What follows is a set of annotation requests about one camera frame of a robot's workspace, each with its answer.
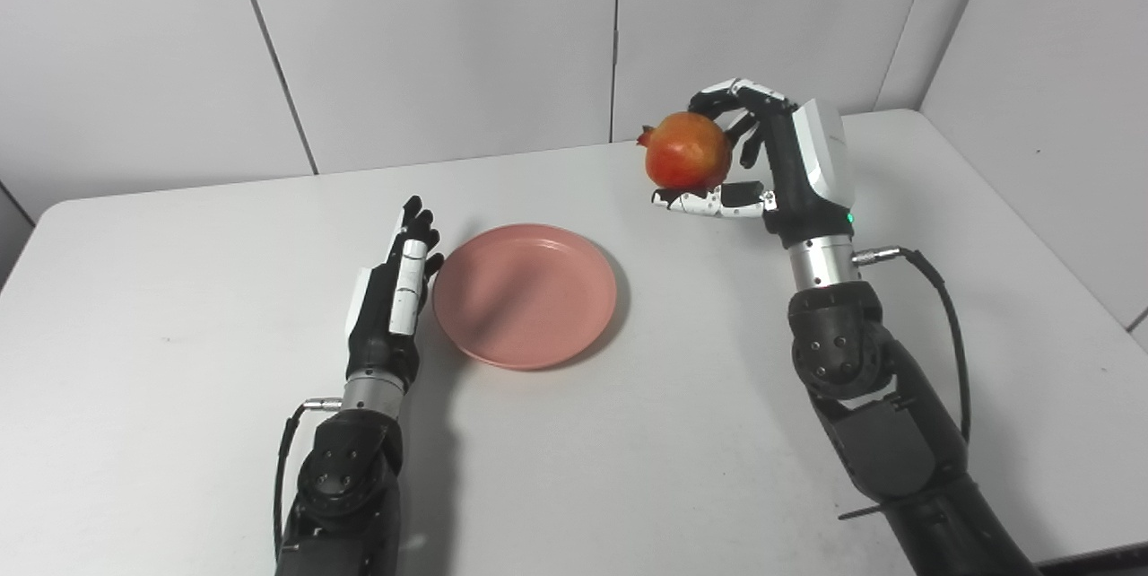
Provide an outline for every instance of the white wall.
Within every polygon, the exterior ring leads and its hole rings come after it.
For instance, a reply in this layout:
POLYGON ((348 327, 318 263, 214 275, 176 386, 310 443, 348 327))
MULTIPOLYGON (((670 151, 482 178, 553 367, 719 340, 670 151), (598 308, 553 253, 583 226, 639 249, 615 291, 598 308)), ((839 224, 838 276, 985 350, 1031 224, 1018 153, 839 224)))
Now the white wall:
POLYGON ((0 0, 15 199, 605 142, 734 75, 912 104, 963 0, 620 0, 616 71, 615 0, 258 1, 274 52, 251 0, 0 0))
POLYGON ((962 1, 619 0, 614 138, 734 76, 843 111, 915 107, 962 1))
POLYGON ((21 249, 31 234, 32 224, 24 219, 24 215, 8 200, 8 195, 0 192, 0 286, 8 279, 9 270, 16 264, 16 257, 20 257, 21 249))
POLYGON ((1148 308, 1146 1, 969 0, 923 103, 1125 326, 1148 308))
POLYGON ((1132 337, 1137 340, 1137 343, 1140 343, 1141 348, 1148 350, 1148 327, 1135 327, 1135 329, 1132 330, 1132 337))
POLYGON ((319 171, 605 142, 614 0, 259 0, 319 171))
POLYGON ((0 171, 56 201, 310 174, 248 0, 0 0, 0 171))

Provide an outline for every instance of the wall seam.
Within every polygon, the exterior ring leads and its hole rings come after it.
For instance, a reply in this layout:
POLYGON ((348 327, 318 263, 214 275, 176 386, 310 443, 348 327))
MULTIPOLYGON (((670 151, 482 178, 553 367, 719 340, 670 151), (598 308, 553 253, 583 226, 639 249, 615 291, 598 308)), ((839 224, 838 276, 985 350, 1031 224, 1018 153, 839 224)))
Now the wall seam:
POLYGON ((1124 332, 1132 334, 1137 327, 1140 327, 1145 322, 1145 319, 1148 319, 1148 306, 1145 306, 1145 310, 1140 311, 1140 316, 1137 316, 1137 318, 1132 319, 1132 322, 1128 322, 1128 327, 1124 327, 1124 332))
POLYGON ((36 220, 32 219, 32 216, 29 216, 28 211, 25 211, 24 209, 24 205, 16 200, 16 195, 13 195, 13 193, 8 190, 8 187, 3 185, 3 180, 0 180, 0 195, 7 196, 8 201, 11 201, 11 204, 16 207, 21 216, 24 216, 24 219, 28 220, 28 225, 30 225, 30 227, 32 228, 36 228, 36 220))
POLYGON ((279 53, 271 41, 271 33, 267 31, 267 23, 263 17, 263 9, 259 0, 248 0, 251 10, 255 11, 255 21, 259 24, 259 32, 263 34, 263 45, 266 45, 267 54, 271 56, 271 64, 276 69, 279 78, 279 86, 282 88, 284 98, 287 100, 287 110, 290 111, 292 122, 295 123, 295 131, 298 132, 300 142, 303 143, 303 154, 307 154, 307 162, 311 166, 311 174, 319 174, 319 166, 315 163, 315 154, 311 154, 311 143, 307 140, 307 132, 303 131, 303 122, 300 122, 298 110, 295 109, 295 99, 292 98, 290 87, 287 85, 287 76, 284 73, 282 64, 279 62, 279 53))
POLYGON ((610 64, 610 125, 606 132, 607 142, 614 142, 614 93, 618 89, 618 0, 614 0, 614 49, 610 64))
POLYGON ((893 53, 889 56, 889 64, 885 65, 885 73, 882 73, 881 85, 877 85, 877 93, 874 94, 872 107, 869 109, 870 111, 877 110, 877 102, 881 101, 881 93, 885 89, 885 80, 889 78, 889 72, 893 69, 893 61, 897 60, 897 53, 901 49, 901 40, 905 39, 905 29, 909 25, 909 17, 913 16, 913 7, 915 7, 916 3, 917 0, 910 1, 908 10, 905 11, 905 20, 901 22, 901 32, 897 36, 897 44, 893 46, 893 53))
POLYGON ((948 33, 945 39, 941 40, 940 48, 937 49, 937 56, 933 61, 932 67, 929 70, 929 76, 926 77, 925 85, 921 91, 921 98, 917 101, 915 109, 921 109, 921 103, 925 101, 925 94, 929 93, 929 88, 932 86, 933 78, 937 77, 937 70, 940 69, 940 61, 945 57, 945 52, 948 50, 948 45, 953 41, 953 36, 956 34, 956 26, 961 23, 961 18, 964 17, 964 9, 969 7, 969 0, 961 0, 956 7, 956 13, 953 15, 953 21, 948 26, 948 33))

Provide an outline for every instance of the red fruit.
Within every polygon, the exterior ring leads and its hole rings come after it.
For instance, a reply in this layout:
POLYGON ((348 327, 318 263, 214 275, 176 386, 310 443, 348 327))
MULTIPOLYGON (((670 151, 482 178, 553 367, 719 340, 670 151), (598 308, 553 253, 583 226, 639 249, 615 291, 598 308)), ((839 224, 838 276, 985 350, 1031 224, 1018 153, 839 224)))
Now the red fruit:
POLYGON ((657 127, 644 126, 638 146, 646 148, 646 173, 659 187, 712 188, 726 180, 732 150, 716 123, 701 114, 678 111, 657 127))

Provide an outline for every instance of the white table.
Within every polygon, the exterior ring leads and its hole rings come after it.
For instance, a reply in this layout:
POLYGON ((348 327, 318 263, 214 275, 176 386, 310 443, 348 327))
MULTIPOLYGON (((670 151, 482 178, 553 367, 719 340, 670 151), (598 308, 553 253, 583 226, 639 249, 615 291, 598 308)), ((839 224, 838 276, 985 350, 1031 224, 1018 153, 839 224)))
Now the white table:
MULTIPOLYGON (((925 118, 845 126, 858 246, 918 246, 948 279, 971 472, 1006 527, 1038 561, 1148 540, 1145 352, 925 118)), ((534 374, 461 359, 427 311, 403 573, 909 573, 881 516, 835 519, 868 503, 791 367, 778 241, 755 220, 650 208, 642 155, 613 143, 51 209, 0 294, 0 573, 271 574, 282 420, 340 394, 356 270, 413 192, 447 250, 510 221, 583 233, 615 262, 620 302, 592 355, 534 374)), ((866 278, 952 408, 931 287, 906 264, 866 278)))

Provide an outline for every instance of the robotic arm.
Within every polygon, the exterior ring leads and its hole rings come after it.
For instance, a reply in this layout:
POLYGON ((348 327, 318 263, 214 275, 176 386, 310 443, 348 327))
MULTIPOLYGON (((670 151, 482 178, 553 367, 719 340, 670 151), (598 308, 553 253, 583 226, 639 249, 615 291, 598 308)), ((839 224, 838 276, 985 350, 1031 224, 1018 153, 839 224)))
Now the robotic arm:
POLYGON ((362 270, 347 334, 342 399, 311 399, 287 421, 276 478, 278 576, 390 576, 398 556, 398 408, 419 372, 414 347, 427 282, 442 267, 430 211, 413 196, 400 212, 387 258, 362 270), (279 532, 282 470, 304 411, 336 414, 316 429, 297 496, 279 532))
POLYGON ((854 252, 854 190, 837 111, 819 101, 796 106, 742 78, 701 89, 689 110, 709 118, 740 110, 727 138, 740 143, 746 168, 765 148, 774 190, 724 184, 706 196, 657 190, 652 201, 700 216, 761 216, 781 238, 798 289, 789 303, 793 367, 853 484, 877 503, 858 515, 883 513, 917 574, 1037 575, 968 474, 967 407, 959 429, 861 281, 859 265, 907 257, 951 306, 939 274, 915 250, 854 252), (862 397, 868 403, 846 404, 862 397))

